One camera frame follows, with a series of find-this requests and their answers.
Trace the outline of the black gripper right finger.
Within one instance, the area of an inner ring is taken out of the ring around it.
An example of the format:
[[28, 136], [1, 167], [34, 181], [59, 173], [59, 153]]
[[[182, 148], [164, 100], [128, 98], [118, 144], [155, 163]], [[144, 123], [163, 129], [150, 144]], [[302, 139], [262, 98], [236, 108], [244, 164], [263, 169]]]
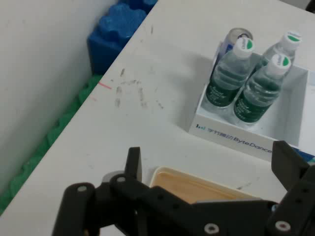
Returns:
[[315, 167], [285, 141], [274, 141], [271, 169], [287, 193], [267, 221], [269, 236], [315, 234]]

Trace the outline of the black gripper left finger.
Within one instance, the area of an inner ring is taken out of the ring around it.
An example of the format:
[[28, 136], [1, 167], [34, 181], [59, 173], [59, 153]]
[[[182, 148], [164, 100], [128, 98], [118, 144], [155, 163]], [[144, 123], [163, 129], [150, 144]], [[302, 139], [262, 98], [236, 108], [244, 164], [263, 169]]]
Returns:
[[141, 151], [128, 150], [125, 170], [100, 186], [69, 186], [53, 229], [55, 236], [97, 236], [114, 225], [127, 236], [217, 236], [219, 224], [161, 187], [141, 181]]

